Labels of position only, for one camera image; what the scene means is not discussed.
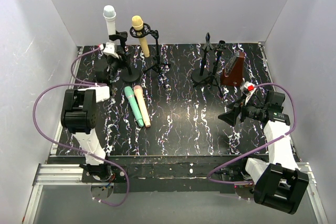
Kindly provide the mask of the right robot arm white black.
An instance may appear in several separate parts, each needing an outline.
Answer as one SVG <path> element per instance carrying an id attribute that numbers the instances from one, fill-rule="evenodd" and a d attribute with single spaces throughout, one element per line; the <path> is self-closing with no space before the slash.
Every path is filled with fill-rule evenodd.
<path id="1" fill-rule="evenodd" d="M 244 171 L 255 184 L 254 201 L 287 214 L 295 214 L 308 187 L 309 177 L 300 171 L 292 153 L 290 118 L 283 113 L 285 95 L 268 91 L 265 101 L 256 105 L 250 102 L 253 92 L 243 94 L 231 103 L 229 111 L 218 118 L 230 126 L 245 118 L 263 126 L 269 152 L 265 162 L 252 154 L 244 161 Z"/>

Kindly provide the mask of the black tripod clip stand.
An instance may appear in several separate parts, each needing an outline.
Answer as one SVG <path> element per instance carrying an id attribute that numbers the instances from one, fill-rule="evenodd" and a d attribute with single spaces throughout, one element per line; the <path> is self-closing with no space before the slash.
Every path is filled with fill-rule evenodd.
<path id="1" fill-rule="evenodd" d="M 208 77 L 203 78 L 200 81 L 194 81 L 193 87 L 196 88 L 198 85 L 205 85 L 208 84 L 210 86 L 218 87 L 220 97 L 223 97 L 222 90 L 220 88 L 219 82 L 217 80 L 216 74 L 218 69 L 219 60 L 222 56 L 223 51 L 226 49 L 226 43 L 224 40 L 220 40 L 218 44 L 215 47 L 215 55 L 216 55 L 216 61 L 214 62 L 213 70 L 211 73 L 208 74 Z"/>

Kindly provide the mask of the white microphone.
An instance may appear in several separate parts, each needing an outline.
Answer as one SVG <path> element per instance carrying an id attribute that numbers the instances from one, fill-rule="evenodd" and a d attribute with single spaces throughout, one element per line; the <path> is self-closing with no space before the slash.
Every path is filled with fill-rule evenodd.
<path id="1" fill-rule="evenodd" d="M 103 8 L 103 17 L 105 18 L 106 24 L 107 24 L 107 31 L 108 31 L 108 36 L 110 35 L 115 35 L 116 34 L 116 12 L 113 6 L 111 5 L 106 5 Z"/>

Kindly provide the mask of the large yellow microphone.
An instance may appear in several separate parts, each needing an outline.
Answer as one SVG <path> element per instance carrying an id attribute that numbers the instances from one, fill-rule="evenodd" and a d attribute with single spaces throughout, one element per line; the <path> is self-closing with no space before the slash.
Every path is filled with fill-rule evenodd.
<path id="1" fill-rule="evenodd" d="M 146 58 L 148 58 L 150 56 L 150 51 L 149 51 L 149 48 L 148 48 L 147 40 L 146 40 L 145 35 L 144 35 L 145 34 L 145 32 L 144 32 L 144 22 L 143 22 L 142 18 L 138 15 L 133 16 L 131 21 L 132 21 L 132 27 L 135 30 L 136 35 L 139 38 L 140 46 L 141 46 L 141 49 L 144 53 L 144 56 Z"/>

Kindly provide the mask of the black round base holder stand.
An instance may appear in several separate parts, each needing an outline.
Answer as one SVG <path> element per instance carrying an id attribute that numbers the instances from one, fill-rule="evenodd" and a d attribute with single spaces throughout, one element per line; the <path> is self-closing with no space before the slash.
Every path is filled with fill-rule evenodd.
<path id="1" fill-rule="evenodd" d="M 136 67 L 131 66 L 131 58 L 126 51 L 126 42 L 128 33 L 126 31 L 116 31 L 114 35 L 109 35 L 111 41 L 119 40 L 122 50 L 117 53 L 121 56 L 122 66 L 126 68 L 121 72 L 121 79 L 124 83 L 132 84 L 140 80 L 141 71 Z"/>

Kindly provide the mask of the black tripod shock mount stand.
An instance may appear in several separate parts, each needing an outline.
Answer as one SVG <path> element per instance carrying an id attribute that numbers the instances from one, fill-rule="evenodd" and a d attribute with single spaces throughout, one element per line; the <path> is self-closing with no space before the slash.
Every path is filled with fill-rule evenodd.
<path id="1" fill-rule="evenodd" d="M 159 32 L 158 30 L 152 30 L 150 25 L 148 25 L 147 23 L 144 23 L 144 32 L 145 32 L 145 37 L 147 35 L 151 35 L 154 39 L 155 39 L 155 49 L 156 49 L 156 54 L 155 54 L 155 60 L 156 63 L 153 64 L 151 67 L 145 69 L 143 71 L 144 74 L 147 74 L 147 72 L 149 72 L 150 70 L 153 70 L 154 72 L 156 72 L 158 74 L 158 77 L 161 79 L 161 85 L 166 89 L 166 84 L 164 81 L 164 75 L 163 75 L 163 68 L 162 67 L 171 67 L 170 63 L 164 63 L 161 61 L 161 56 L 159 54 L 159 43 L 158 43 L 158 38 L 159 38 Z M 137 38 L 138 36 L 136 35 L 135 30 L 133 29 L 133 27 L 130 28 L 130 35 L 133 38 Z"/>

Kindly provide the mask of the green microphone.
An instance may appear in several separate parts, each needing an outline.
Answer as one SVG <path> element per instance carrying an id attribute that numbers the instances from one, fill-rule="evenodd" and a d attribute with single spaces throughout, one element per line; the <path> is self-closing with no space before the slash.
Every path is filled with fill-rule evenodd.
<path id="1" fill-rule="evenodd" d="M 125 94 L 126 98 L 128 99 L 128 102 L 129 102 L 129 104 L 131 106 L 132 112 L 134 114 L 134 117 L 135 117 L 138 125 L 140 127 L 144 127 L 144 122 L 143 122 L 142 114 L 140 112 L 138 103 L 136 101 L 133 89 L 130 86 L 126 86 L 124 88 L 124 94 Z"/>

